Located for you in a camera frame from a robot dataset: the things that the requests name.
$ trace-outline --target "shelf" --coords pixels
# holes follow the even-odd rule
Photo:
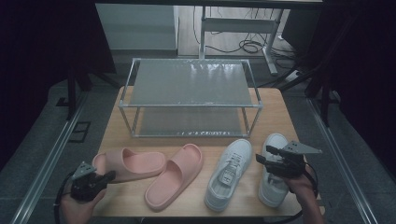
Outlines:
[[[254,80],[247,60],[134,59],[120,112],[134,137],[249,137],[262,101],[247,78]]]

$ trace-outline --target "wooden table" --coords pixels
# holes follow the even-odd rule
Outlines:
[[[181,147],[193,143],[204,153],[204,167],[195,180],[163,211],[151,211],[144,200],[146,189],[156,178],[148,178],[107,186],[105,198],[95,207],[94,216],[103,217],[269,217],[292,216],[301,210],[295,195],[289,193],[277,208],[271,208],[258,198],[259,183],[262,179],[262,165],[252,158],[252,162],[242,176],[229,206],[221,213],[213,212],[205,206],[204,197],[208,181],[212,176],[219,156],[236,138],[132,138],[118,108],[119,97],[108,121],[99,153],[128,147],[134,151],[161,151],[171,158]],[[259,89],[263,110],[252,135],[248,139],[254,153],[261,153],[262,144],[271,133],[282,133],[291,141],[298,141],[290,120],[288,109],[277,89]]]

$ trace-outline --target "shoelace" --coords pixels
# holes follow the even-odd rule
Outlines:
[[[244,163],[243,157],[234,153],[230,159],[228,159],[227,166],[219,175],[219,181],[225,185],[231,186],[236,176],[240,176],[241,164]]]

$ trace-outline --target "pink slipper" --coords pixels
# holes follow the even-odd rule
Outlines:
[[[116,178],[112,183],[117,183],[158,175],[165,169],[165,162],[165,155],[161,152],[136,153],[129,148],[123,148],[96,155],[92,166],[99,175],[116,171]]]
[[[146,190],[148,207],[157,212],[166,208],[198,176],[203,163],[202,151],[198,146],[184,146],[167,162],[165,171]]]

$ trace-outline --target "sneaker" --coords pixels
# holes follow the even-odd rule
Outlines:
[[[283,148],[288,143],[288,140],[282,134],[272,133],[268,136],[262,146],[262,156],[264,156],[268,161],[282,161],[282,157],[267,152],[266,147],[272,146]],[[283,203],[288,192],[289,187],[286,183],[278,176],[268,173],[265,166],[263,166],[262,181],[260,181],[259,187],[260,201],[270,207],[278,207]]]
[[[251,144],[245,139],[232,142],[224,150],[207,186],[206,206],[217,212],[224,211],[239,179],[250,165],[251,156]]]

